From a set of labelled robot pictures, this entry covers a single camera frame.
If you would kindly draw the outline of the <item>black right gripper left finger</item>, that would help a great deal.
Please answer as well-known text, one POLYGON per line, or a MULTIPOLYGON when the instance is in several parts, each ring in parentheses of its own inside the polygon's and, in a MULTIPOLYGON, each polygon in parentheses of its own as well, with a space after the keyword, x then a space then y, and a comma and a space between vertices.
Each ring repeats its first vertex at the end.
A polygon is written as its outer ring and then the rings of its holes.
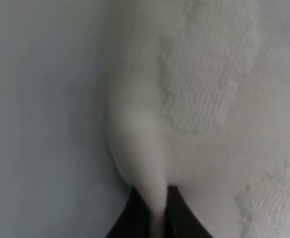
POLYGON ((106 238, 148 238, 149 210, 133 187, 128 202, 106 238))

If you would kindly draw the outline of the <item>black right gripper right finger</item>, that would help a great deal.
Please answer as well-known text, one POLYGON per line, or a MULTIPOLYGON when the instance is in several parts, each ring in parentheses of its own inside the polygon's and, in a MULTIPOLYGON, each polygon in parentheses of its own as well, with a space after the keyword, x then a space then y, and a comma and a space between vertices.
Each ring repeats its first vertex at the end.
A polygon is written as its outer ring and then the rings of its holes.
POLYGON ((212 238, 182 197, 178 187, 170 186, 165 211, 166 238, 212 238))

